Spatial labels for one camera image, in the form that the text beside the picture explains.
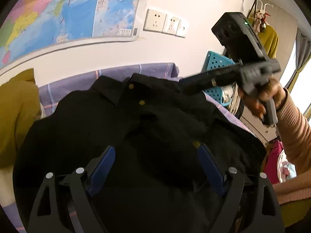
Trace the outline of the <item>person's right hand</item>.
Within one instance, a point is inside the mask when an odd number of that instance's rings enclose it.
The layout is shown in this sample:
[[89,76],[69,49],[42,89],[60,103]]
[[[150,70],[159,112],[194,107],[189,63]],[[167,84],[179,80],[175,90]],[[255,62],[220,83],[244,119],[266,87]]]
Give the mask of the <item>person's right hand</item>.
[[287,91],[273,77],[269,78],[269,82],[263,87],[257,98],[250,97],[241,88],[238,88],[238,93],[252,115],[259,119],[263,119],[266,114],[265,102],[272,99],[276,110],[279,110],[287,98]]

